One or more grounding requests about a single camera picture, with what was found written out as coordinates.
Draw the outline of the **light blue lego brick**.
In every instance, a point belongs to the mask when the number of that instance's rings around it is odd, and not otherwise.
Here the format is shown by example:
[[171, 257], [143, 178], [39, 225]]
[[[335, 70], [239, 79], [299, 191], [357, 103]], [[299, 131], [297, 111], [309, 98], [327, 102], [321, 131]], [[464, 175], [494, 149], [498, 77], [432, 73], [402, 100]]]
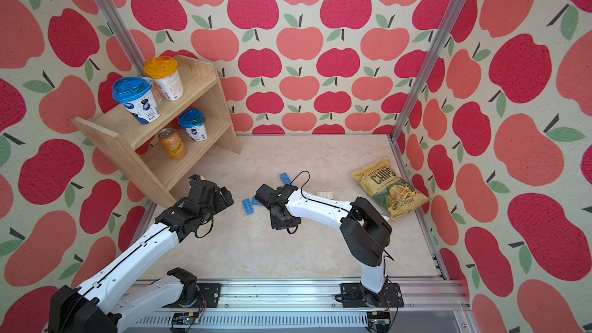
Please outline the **light blue lego brick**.
[[292, 183], [292, 179], [286, 173], [282, 173], [280, 179], [284, 185], [290, 185]]
[[242, 201], [243, 207], [245, 209], [246, 215], [254, 214], [254, 208], [252, 206], [251, 200], [243, 200]]
[[259, 207], [263, 207], [263, 205], [259, 202], [257, 202], [254, 197], [251, 199], [251, 204], [254, 206], [259, 206]]

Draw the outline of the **white lego brick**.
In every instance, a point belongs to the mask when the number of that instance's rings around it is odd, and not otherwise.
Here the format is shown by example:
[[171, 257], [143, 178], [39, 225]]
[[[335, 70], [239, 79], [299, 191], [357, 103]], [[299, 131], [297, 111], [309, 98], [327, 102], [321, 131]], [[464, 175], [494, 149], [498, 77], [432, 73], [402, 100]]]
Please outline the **white lego brick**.
[[333, 199], [333, 193], [332, 192], [317, 192], [317, 195], [319, 197], [326, 198], [326, 199], [329, 199], [329, 200], [332, 200]]

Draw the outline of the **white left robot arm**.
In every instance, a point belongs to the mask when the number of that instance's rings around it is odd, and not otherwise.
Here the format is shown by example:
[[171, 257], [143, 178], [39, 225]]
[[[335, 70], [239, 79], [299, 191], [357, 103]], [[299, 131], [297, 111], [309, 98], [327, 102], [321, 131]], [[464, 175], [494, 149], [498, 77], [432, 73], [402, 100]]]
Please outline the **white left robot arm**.
[[199, 175], [189, 182], [189, 194], [161, 213], [123, 254], [76, 287], [64, 286], [51, 297], [50, 332], [124, 332], [163, 307], [205, 310], [206, 293], [196, 276], [182, 268], [140, 291], [127, 292], [168, 251], [201, 226], [213, 224], [214, 216], [234, 203], [226, 187]]

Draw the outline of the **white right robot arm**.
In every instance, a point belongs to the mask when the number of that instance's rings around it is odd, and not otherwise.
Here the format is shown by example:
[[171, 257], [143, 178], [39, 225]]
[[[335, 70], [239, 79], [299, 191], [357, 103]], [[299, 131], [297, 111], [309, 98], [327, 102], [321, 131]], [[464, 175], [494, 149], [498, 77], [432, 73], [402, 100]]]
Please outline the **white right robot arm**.
[[263, 184], [254, 199], [267, 208], [275, 230], [297, 229], [302, 219], [337, 229], [352, 256], [361, 264], [358, 285], [350, 285], [337, 296], [344, 306], [387, 308], [385, 259], [393, 231], [389, 222], [363, 197], [352, 202], [329, 200], [286, 184], [276, 189]]

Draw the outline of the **orange drink can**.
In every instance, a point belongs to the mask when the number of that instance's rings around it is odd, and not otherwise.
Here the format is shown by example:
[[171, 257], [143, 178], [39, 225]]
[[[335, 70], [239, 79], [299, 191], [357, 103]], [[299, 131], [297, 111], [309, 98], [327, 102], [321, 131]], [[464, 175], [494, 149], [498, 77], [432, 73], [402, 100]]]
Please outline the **orange drink can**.
[[158, 133], [158, 138], [163, 149], [165, 149], [169, 158], [181, 160], [187, 155], [187, 148], [180, 138], [180, 135], [173, 128], [162, 129]]

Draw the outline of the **small blue lid cup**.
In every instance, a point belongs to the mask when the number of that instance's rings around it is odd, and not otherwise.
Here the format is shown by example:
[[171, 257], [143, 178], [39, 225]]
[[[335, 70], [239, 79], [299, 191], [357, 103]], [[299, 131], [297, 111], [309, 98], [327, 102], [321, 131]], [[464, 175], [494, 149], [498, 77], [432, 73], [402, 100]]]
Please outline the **small blue lid cup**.
[[184, 111], [180, 114], [178, 123], [193, 141], [201, 142], [208, 138], [206, 117], [198, 109], [190, 108]]

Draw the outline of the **yellow chips bag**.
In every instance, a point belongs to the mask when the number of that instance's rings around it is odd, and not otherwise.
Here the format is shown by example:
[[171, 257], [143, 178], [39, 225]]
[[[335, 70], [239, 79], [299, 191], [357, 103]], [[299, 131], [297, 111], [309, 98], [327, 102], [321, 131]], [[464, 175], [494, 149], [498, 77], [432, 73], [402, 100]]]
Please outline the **yellow chips bag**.
[[414, 211], [430, 200], [396, 173], [388, 157], [352, 171], [350, 177], [379, 206], [387, 210], [391, 218]]

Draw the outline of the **blue lid yogurt cup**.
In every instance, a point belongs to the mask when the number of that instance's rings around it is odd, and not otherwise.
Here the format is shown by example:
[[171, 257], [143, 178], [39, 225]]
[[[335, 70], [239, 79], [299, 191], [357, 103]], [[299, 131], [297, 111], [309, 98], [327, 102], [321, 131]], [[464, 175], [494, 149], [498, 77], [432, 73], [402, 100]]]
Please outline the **blue lid yogurt cup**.
[[115, 81], [113, 99], [121, 104], [140, 124], [146, 125], [160, 117], [160, 108], [152, 92], [152, 84], [137, 77]]

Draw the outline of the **orange lid yogurt cup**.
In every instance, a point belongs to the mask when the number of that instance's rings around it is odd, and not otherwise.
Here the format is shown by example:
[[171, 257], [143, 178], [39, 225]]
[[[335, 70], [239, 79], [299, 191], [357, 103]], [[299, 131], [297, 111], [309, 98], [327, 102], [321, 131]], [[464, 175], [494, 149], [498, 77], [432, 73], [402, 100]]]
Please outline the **orange lid yogurt cup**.
[[178, 62], [172, 57], [152, 58], [144, 63], [144, 72], [158, 86], [167, 100], [179, 100], [183, 94], [183, 83], [178, 71]]

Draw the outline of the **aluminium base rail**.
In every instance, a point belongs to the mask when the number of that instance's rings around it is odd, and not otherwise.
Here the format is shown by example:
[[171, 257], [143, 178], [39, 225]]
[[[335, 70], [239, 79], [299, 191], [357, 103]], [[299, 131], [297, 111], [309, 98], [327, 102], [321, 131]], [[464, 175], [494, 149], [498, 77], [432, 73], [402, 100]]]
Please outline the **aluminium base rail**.
[[461, 283], [440, 277], [391, 277], [398, 296], [383, 308], [336, 301], [353, 277], [218, 280], [217, 305], [161, 308], [131, 332], [478, 332]]

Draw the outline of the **left aluminium frame post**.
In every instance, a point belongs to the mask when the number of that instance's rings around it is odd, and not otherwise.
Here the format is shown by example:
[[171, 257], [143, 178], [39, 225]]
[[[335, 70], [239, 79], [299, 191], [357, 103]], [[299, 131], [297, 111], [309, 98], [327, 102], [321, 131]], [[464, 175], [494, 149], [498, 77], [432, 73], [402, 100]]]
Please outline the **left aluminium frame post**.
[[94, 0], [98, 8], [103, 14], [106, 23], [111, 27], [115, 37], [117, 37], [123, 52], [131, 62], [131, 65], [135, 69], [136, 74], [139, 77], [145, 76], [144, 72], [144, 61], [140, 48], [137, 46], [134, 37], [130, 33], [129, 29], [124, 24], [119, 11], [113, 0]]

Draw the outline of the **aluminium frame post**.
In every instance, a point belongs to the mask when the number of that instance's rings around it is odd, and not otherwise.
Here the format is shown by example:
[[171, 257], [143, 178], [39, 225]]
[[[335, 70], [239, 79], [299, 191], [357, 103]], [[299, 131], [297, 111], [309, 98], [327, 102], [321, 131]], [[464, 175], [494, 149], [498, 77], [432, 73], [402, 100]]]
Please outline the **aluminium frame post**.
[[129, 29], [124, 24], [119, 11], [113, 0], [94, 0], [98, 8], [103, 14], [106, 23], [111, 27], [115, 37], [117, 37], [123, 52], [131, 62], [131, 65], [135, 69], [136, 74], [139, 77], [145, 76], [144, 72], [144, 61], [140, 48], [137, 46], [134, 37], [130, 33]]
[[467, 0], [450, 0], [450, 4], [444, 12], [442, 21], [436, 31], [436, 35], [434, 35], [434, 39], [430, 43], [430, 48], [419, 70], [419, 75], [412, 82], [411, 89], [403, 105], [402, 112], [397, 117], [397, 122], [393, 133], [389, 137], [389, 142], [391, 145], [395, 145], [399, 134], [401, 134], [404, 128], [404, 125], [409, 121], [409, 116], [416, 105], [422, 88], [427, 86], [428, 77], [431, 75], [436, 65], [436, 61], [440, 57], [440, 52], [445, 47], [446, 42], [453, 39], [453, 26], [456, 24], [466, 2]]

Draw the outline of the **right aluminium frame post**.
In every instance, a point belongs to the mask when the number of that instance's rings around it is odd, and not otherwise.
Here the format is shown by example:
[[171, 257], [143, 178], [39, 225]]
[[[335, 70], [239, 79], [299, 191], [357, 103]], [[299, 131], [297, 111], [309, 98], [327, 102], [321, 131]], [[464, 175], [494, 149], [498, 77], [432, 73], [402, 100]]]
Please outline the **right aluminium frame post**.
[[466, 2], [467, 0], [450, 0], [450, 4], [444, 12], [442, 21], [436, 31], [436, 35], [434, 35], [434, 39], [430, 43], [430, 48], [419, 70], [419, 75], [412, 82], [411, 89], [403, 105], [402, 112], [397, 117], [397, 122], [393, 133], [389, 137], [389, 142], [391, 145], [395, 145], [399, 134], [401, 134], [404, 128], [404, 125], [409, 121], [409, 116], [416, 105], [422, 88], [427, 86], [428, 77], [431, 75], [436, 65], [436, 61], [440, 57], [440, 52], [445, 47], [446, 42], [453, 39], [453, 26], [456, 24]]

